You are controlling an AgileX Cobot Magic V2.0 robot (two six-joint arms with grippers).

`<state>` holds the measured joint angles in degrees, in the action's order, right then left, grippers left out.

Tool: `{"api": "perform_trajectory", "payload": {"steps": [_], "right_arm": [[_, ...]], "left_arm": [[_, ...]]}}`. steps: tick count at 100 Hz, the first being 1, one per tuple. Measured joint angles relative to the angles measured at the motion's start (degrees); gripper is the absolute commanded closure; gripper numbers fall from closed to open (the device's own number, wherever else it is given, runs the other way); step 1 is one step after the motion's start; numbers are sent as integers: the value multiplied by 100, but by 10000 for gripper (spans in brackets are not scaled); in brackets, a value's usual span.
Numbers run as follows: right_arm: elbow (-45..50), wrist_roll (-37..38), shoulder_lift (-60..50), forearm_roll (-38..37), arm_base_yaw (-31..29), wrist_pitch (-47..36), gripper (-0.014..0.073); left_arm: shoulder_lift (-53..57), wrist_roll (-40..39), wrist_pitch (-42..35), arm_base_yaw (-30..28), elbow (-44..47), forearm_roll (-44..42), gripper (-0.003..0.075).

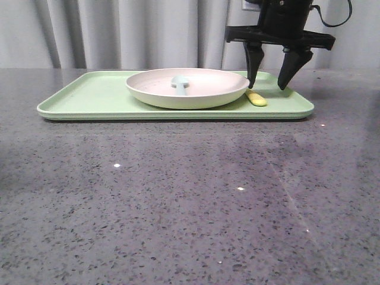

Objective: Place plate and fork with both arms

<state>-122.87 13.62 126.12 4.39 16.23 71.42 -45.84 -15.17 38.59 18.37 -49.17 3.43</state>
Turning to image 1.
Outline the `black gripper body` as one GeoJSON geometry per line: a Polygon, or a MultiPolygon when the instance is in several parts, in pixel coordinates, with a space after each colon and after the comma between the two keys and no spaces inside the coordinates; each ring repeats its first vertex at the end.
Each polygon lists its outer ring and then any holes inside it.
{"type": "Polygon", "coordinates": [[[225,41],[242,42],[248,49],[277,45],[288,50],[320,48],[331,50],[335,37],[305,30],[312,1],[261,1],[255,26],[227,26],[225,41]]]}

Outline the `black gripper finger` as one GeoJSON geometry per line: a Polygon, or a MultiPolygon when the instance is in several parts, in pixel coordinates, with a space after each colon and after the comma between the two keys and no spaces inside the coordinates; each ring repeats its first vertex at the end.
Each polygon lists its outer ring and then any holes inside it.
{"type": "Polygon", "coordinates": [[[261,44],[244,42],[243,47],[246,56],[247,79],[249,80],[249,88],[255,84],[259,66],[264,57],[264,51],[261,44]]]}
{"type": "Polygon", "coordinates": [[[284,90],[295,74],[306,65],[313,56],[310,47],[285,47],[284,61],[278,75],[277,84],[281,90],[284,90]]]}

